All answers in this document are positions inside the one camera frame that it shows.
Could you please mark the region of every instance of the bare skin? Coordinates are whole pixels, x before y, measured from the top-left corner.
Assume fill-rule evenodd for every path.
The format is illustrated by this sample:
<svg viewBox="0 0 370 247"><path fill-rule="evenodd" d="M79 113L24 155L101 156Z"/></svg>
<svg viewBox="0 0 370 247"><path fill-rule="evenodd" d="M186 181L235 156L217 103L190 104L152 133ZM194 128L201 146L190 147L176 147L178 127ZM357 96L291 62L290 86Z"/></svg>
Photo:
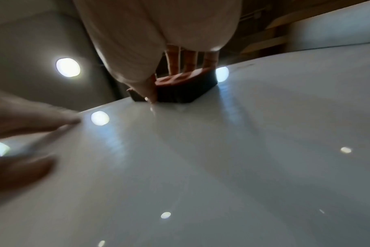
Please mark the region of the bare skin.
<svg viewBox="0 0 370 247"><path fill-rule="evenodd" d="M80 122L72 111L0 92L0 138L53 131ZM0 192L40 180L55 163L53 156L34 153L0 157Z"/></svg>

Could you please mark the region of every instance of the wall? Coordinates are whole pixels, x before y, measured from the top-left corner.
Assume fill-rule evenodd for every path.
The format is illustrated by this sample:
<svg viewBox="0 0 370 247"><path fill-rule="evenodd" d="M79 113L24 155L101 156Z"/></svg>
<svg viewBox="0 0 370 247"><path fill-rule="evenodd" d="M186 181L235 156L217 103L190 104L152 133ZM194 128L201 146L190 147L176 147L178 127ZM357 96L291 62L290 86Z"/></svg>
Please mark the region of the wall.
<svg viewBox="0 0 370 247"><path fill-rule="evenodd" d="M46 10L0 24L0 90L79 111L113 101L106 74L80 20ZM62 57L75 59L81 74L60 75L55 62Z"/></svg>
<svg viewBox="0 0 370 247"><path fill-rule="evenodd" d="M292 25L291 51L370 43L370 1Z"/></svg>

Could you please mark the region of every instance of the wooden ceiling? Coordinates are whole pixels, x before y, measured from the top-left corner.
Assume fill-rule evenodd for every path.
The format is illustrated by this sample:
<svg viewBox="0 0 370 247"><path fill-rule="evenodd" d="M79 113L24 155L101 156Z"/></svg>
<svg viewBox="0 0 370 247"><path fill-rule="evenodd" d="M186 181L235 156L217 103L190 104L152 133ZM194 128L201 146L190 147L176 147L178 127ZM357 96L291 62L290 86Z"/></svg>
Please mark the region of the wooden ceiling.
<svg viewBox="0 0 370 247"><path fill-rule="evenodd" d="M220 65L283 53L289 42L289 25L368 0L243 0L237 30L220 51ZM202 64L202 54L198 64ZM168 73L165 57L158 76Z"/></svg>

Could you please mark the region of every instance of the white table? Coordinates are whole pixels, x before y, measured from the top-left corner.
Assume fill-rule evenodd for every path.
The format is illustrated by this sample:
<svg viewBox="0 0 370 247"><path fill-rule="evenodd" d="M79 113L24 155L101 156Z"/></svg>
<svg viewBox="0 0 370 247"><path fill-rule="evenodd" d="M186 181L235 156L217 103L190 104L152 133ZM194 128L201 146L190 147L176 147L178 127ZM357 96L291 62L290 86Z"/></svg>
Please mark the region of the white table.
<svg viewBox="0 0 370 247"><path fill-rule="evenodd" d="M191 104L127 98L4 141L60 163L0 198L0 247L370 246L370 44L229 71Z"/></svg>

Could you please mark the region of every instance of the white glossy surface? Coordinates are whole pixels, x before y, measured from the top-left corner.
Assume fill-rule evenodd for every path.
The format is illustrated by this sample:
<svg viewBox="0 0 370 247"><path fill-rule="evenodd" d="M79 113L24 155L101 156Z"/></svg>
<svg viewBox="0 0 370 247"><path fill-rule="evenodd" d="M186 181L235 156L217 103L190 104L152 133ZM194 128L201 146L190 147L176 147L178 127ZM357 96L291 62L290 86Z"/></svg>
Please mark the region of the white glossy surface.
<svg viewBox="0 0 370 247"><path fill-rule="evenodd" d="M0 246L370 246L370 44L228 68L191 104L121 100L41 142L61 162L0 199Z"/></svg>

